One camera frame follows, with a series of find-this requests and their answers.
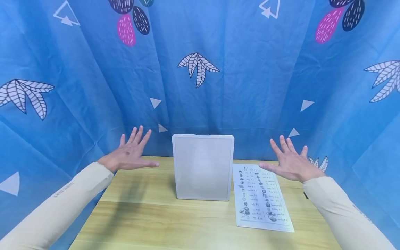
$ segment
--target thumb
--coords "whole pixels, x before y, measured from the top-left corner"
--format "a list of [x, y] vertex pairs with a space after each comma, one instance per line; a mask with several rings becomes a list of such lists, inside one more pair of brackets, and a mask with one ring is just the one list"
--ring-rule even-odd
[[142, 163], [143, 163], [144, 167], [148, 167], [148, 168], [156, 168], [160, 165], [158, 162], [150, 161], [150, 160], [143, 160]]
[[273, 164], [269, 164], [267, 162], [260, 162], [258, 166], [260, 168], [262, 168], [262, 169], [265, 169], [267, 171], [270, 171], [270, 172], [273, 172], [273, 173], [279, 175], [280, 170], [279, 170], [278, 166], [275, 166]]

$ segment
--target wood grain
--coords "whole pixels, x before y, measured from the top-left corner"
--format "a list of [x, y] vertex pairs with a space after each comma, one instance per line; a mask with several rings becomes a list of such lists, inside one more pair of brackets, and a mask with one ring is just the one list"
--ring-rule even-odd
[[239, 228], [233, 182], [229, 202], [179, 200], [173, 159], [147, 158], [160, 167], [119, 171], [71, 250], [340, 249], [298, 182], [278, 178], [295, 233]]

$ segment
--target left hand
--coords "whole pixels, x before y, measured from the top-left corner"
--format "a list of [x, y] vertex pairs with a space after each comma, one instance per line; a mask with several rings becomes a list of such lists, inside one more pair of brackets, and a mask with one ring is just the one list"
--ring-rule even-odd
[[113, 152], [100, 158], [97, 162], [104, 165], [111, 172], [116, 172], [121, 169], [133, 170], [145, 167], [158, 167], [158, 162], [142, 158], [143, 149], [150, 138], [151, 130], [148, 130], [143, 139], [143, 126], [139, 127], [137, 133], [136, 130], [136, 127], [133, 128], [128, 142], [125, 142], [125, 135], [123, 134], [121, 136], [120, 146]]

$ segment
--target paper menu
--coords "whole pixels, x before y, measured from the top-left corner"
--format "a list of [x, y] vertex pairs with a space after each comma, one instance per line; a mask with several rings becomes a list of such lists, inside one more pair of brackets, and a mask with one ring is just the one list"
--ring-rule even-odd
[[236, 225], [294, 232], [278, 179], [258, 165], [233, 164]]

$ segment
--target leaf pattern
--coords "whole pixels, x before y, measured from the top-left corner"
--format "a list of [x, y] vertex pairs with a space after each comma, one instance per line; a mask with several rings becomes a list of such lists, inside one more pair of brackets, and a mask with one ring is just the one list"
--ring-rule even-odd
[[386, 81], [387, 79], [391, 78], [396, 73], [396, 71], [398, 71], [398, 69], [399, 65], [396, 63], [389, 65], [378, 75], [372, 87], [374, 88], [379, 84], [383, 83], [384, 81]]
[[368, 71], [368, 72], [381, 73], [382, 71], [384, 71], [385, 68], [389, 67], [392, 64], [395, 64], [395, 66], [399, 66], [400, 61], [381, 62], [381, 63], [375, 64], [375, 65], [372, 65], [371, 67], [368, 67], [364, 70]]
[[135, 24], [138, 31], [143, 35], [149, 34], [150, 23], [144, 11], [138, 6], [134, 6], [132, 16], [133, 16], [133, 23]]
[[44, 120], [47, 106], [42, 93], [50, 92], [53, 89], [54, 86], [43, 82], [13, 79], [0, 88], [0, 107], [12, 101], [19, 110], [26, 114], [25, 96], [27, 95], [40, 119]]
[[324, 44], [332, 37], [343, 12], [344, 7], [334, 9], [322, 18], [315, 32], [315, 41], [317, 43]]
[[133, 8], [133, 0], [108, 0], [108, 2], [118, 14], [127, 14]]
[[328, 156], [325, 156], [324, 160], [321, 163], [320, 170], [325, 172], [327, 168], [328, 168]]
[[219, 72], [220, 70], [217, 69], [216, 66], [214, 66], [211, 62], [209, 62], [207, 59], [205, 59], [202, 55], [198, 54], [199, 59], [202, 62], [202, 65], [204, 68], [210, 72]]
[[153, 5], [154, 0], [140, 0], [140, 3], [145, 7], [150, 7]]
[[398, 75], [400, 72], [396, 72], [396, 74], [388, 81], [388, 83], [379, 91], [379, 93], [374, 96], [370, 102], [379, 102], [386, 97], [394, 90], [394, 88], [398, 85]]
[[359, 23], [364, 14], [365, 3], [363, 0], [355, 0], [344, 14], [342, 27], [344, 31], [353, 30]]
[[347, 4], [353, 2], [354, 0], [329, 0], [329, 4], [333, 8], [341, 8], [343, 6], [346, 6]]
[[191, 53], [185, 56], [177, 66], [177, 68], [182, 67], [188, 67], [190, 78], [192, 78], [194, 70], [197, 67], [196, 88], [200, 87], [204, 83], [206, 70], [209, 72], [219, 72], [219, 69], [216, 66], [199, 53]]
[[136, 44], [135, 31], [132, 26], [132, 20], [129, 14], [121, 16], [117, 22], [117, 32], [121, 41], [127, 46]]
[[33, 82], [33, 81], [21, 80], [21, 79], [16, 79], [16, 81], [19, 82], [21, 85], [24, 85], [27, 89], [34, 91], [34, 92], [46, 93], [46, 92], [50, 92], [54, 89], [53, 85], [46, 84], [43, 82]]
[[206, 68], [204, 67], [203, 62], [200, 62], [197, 65], [196, 88], [200, 87], [203, 84], [205, 78], [206, 78]]
[[314, 160], [308, 156], [308, 160], [311, 162], [311, 164], [314, 164]]
[[318, 167], [319, 164], [320, 164], [320, 159], [317, 158], [317, 159], [314, 161], [314, 166]]
[[10, 97], [8, 96], [8, 93], [7, 93], [7, 87], [8, 87], [8, 83], [4, 84], [4, 85], [1, 86], [1, 88], [0, 88], [0, 106], [3, 106], [4, 104], [7, 103], [7, 101], [6, 101], [7, 97], [10, 98]]
[[7, 93], [14, 105], [26, 114], [25, 92], [19, 82], [11, 80], [7, 86]]
[[188, 69], [189, 69], [189, 76], [190, 78], [192, 78], [193, 73], [194, 73], [194, 69], [197, 66], [198, 63], [198, 53], [194, 53], [192, 54], [192, 56], [189, 58], [189, 65], [188, 65]]
[[192, 53], [192, 54], [190, 54], [190, 55], [188, 55], [188, 56], [185, 56], [185, 58], [183, 58], [183, 59], [179, 62], [177, 68], [187, 67], [187, 66], [189, 65], [189, 59], [190, 59], [190, 57], [191, 57], [192, 55], [194, 55], [194, 54], [196, 54], [196, 53]]
[[308, 156], [308, 160], [311, 162], [311, 164], [313, 164], [314, 166], [316, 166], [317, 168], [319, 168], [322, 171], [326, 171], [326, 168], [328, 167], [328, 156], [325, 156], [325, 158], [323, 159], [321, 166], [319, 165], [320, 159], [317, 158], [315, 161], [313, 161], [313, 159], [311, 157]]
[[36, 113], [38, 116], [44, 120], [46, 118], [47, 114], [47, 107], [46, 107], [46, 102], [44, 101], [44, 98], [42, 94], [38, 92], [33, 92], [27, 87], [24, 88], [24, 91], [26, 95], [28, 96], [30, 102], [32, 103], [33, 108], [35, 109]]

